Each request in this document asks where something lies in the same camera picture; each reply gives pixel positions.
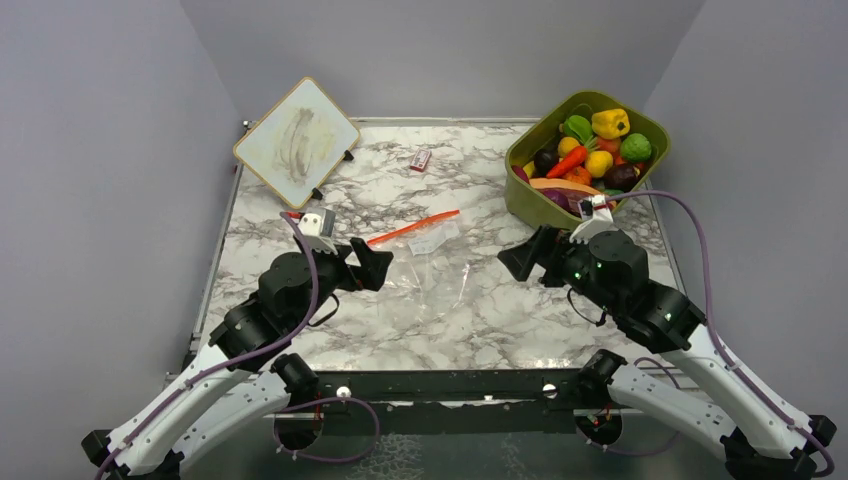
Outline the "yellow toy bell pepper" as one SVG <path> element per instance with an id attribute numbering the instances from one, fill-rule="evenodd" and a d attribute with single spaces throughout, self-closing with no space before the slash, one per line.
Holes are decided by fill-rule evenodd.
<path id="1" fill-rule="evenodd" d="M 591 128 L 596 136 L 613 140 L 627 135 L 631 124 L 627 111 L 616 108 L 594 113 L 591 116 Z"/>

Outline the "clear zip top bag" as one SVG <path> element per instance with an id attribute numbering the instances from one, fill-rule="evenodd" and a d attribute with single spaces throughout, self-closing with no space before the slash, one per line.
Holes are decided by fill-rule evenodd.
<path id="1" fill-rule="evenodd" d="M 485 263 L 476 252 L 479 235 L 465 210 L 448 210 L 406 223 L 368 240 L 393 260 L 374 295 L 393 317 L 430 320 L 468 307 L 485 292 Z"/>

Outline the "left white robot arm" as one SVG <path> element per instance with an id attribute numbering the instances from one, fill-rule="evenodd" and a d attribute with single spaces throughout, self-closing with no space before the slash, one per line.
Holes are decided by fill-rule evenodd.
<path id="1" fill-rule="evenodd" d="M 191 455 L 242 418 L 302 410 L 317 399 L 317 374 L 286 348 L 336 291 L 380 290 L 394 256 L 360 238 L 327 251 L 305 241 L 298 247 L 272 261 L 256 290 L 147 407 L 117 428 L 84 437 L 96 478 L 176 479 Z"/>

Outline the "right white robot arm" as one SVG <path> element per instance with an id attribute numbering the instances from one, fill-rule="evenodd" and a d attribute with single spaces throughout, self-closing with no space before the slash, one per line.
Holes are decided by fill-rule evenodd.
<path id="1" fill-rule="evenodd" d="M 828 417 L 790 406 L 759 380 L 746 385 L 740 363 L 710 337 L 704 313 L 678 290 L 650 279 L 646 251 L 627 234 L 606 231 L 588 243 L 568 236 L 542 226 L 498 258 L 518 281 L 541 266 L 544 286 L 567 285 L 585 296 L 628 339 L 677 367 L 710 398 L 695 398 L 600 350 L 576 383 L 585 404 L 638 409 L 699 443 L 735 479 L 822 477 L 813 457 L 835 435 Z"/>

